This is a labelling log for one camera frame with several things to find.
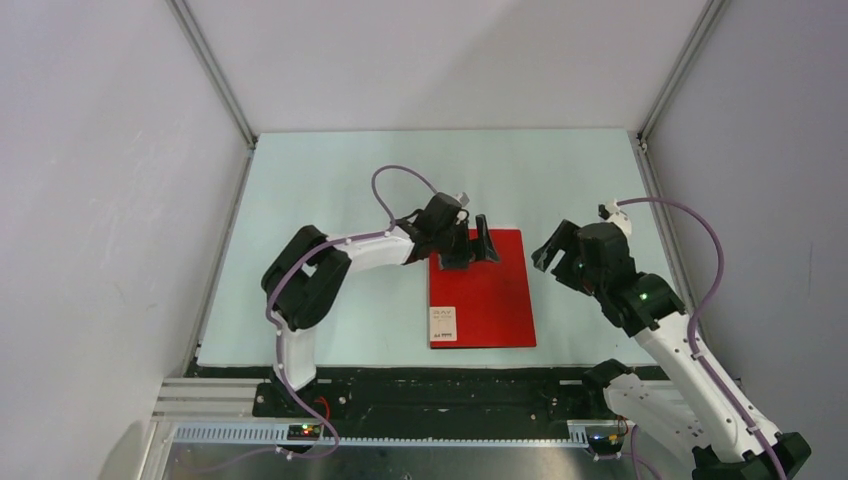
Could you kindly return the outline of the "red black clip folder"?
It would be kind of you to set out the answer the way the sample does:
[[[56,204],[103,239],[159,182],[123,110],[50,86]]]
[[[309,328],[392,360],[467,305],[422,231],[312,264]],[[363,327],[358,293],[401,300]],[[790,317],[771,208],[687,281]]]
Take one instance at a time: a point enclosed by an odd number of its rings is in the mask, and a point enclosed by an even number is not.
[[[490,231],[500,261],[446,270],[428,265],[432,349],[534,348],[537,338],[522,233]]]

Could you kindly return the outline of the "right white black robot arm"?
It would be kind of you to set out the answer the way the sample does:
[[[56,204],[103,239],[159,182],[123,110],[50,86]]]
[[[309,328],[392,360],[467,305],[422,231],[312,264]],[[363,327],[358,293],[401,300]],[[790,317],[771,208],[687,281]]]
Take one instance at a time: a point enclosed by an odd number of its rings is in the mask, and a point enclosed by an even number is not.
[[[596,418],[621,415],[682,460],[695,479],[792,479],[812,450],[797,432],[767,419],[697,334],[672,287],[640,272],[630,255],[627,225],[580,227],[562,221],[531,256],[574,291],[594,298],[610,323],[622,329],[660,366],[683,398],[679,406],[657,394],[635,370],[615,359],[588,370],[581,402]]]

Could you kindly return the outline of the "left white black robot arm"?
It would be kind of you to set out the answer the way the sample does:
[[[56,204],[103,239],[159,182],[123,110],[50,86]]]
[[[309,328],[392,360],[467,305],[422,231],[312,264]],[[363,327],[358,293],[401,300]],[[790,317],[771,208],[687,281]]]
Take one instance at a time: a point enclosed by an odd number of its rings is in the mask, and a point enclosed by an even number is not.
[[[485,215],[471,217],[466,194],[435,193],[427,205],[391,220],[385,230],[331,238],[313,225],[300,228],[261,279],[266,317],[276,330],[273,370],[278,404],[304,416],[316,403],[316,326],[330,312],[350,273],[403,266],[437,256],[447,270],[500,256]]]

